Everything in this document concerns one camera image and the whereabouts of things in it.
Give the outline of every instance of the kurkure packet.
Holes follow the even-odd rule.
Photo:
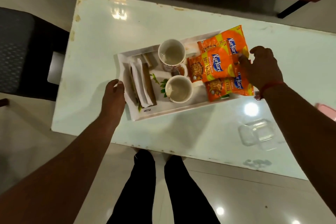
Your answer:
[[[226,41],[197,57],[188,58],[188,69],[192,82],[208,82],[237,75]]]
[[[237,77],[218,78],[210,82],[206,82],[205,86],[208,92],[210,102],[221,99],[229,93],[236,93],[243,96],[253,96],[254,90],[252,84],[249,83],[246,76],[238,72]]]
[[[224,41],[228,42],[229,49],[232,53],[232,59],[234,64],[238,63],[238,56],[236,54],[242,53],[246,57],[249,57],[249,50],[246,45],[242,26],[239,25],[232,29],[226,30],[218,35],[215,35],[209,39],[197,42],[201,53],[207,52],[212,48],[215,48],[222,44]]]

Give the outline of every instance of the white table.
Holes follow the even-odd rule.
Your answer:
[[[77,0],[52,130],[78,135],[95,119],[105,85],[119,77],[117,53],[240,24],[249,48],[273,49],[289,86],[336,108],[334,34],[137,0]],[[244,112],[251,102],[254,117]],[[126,107],[111,142],[307,179],[286,143],[271,151],[241,143],[238,126],[258,118],[274,120],[252,97],[137,122]]]

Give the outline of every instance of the kurkure logo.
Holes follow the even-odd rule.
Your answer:
[[[236,86],[237,89],[242,90],[242,78],[240,76],[240,72],[238,72],[238,76],[234,78],[234,85]]]
[[[216,72],[224,71],[221,68],[221,59],[219,58],[218,54],[212,54],[212,63],[213,63],[213,69],[215,69]]]
[[[227,41],[229,42],[229,47],[231,49],[232,54],[237,54],[237,50],[236,50],[236,43],[233,40],[233,38],[227,38]]]

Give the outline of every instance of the tiled floor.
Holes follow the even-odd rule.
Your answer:
[[[182,7],[336,32],[336,0],[308,4],[284,20],[182,1],[150,1],[174,2],[173,5]],[[30,12],[67,30],[71,27],[74,5],[75,0],[0,0],[2,7]],[[74,139],[50,131],[53,102],[0,94],[0,99],[4,97],[11,100],[11,106],[0,108],[0,193]],[[106,223],[132,170],[133,155],[129,147],[109,146],[76,224]],[[153,155],[157,167],[153,223],[173,223],[163,173],[165,162],[162,154],[154,152]],[[336,221],[308,181],[195,159],[184,162],[213,208],[219,213],[222,210],[223,214],[218,215],[221,223],[329,224]]]

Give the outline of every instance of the hand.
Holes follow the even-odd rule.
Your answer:
[[[239,55],[239,64],[245,69],[247,79],[259,90],[269,82],[283,82],[282,73],[278,62],[273,56],[270,48],[257,46],[252,48],[250,53],[254,54],[253,64],[242,54]]]
[[[110,81],[106,88],[101,104],[100,117],[106,118],[117,126],[125,108],[125,87],[122,81]]]

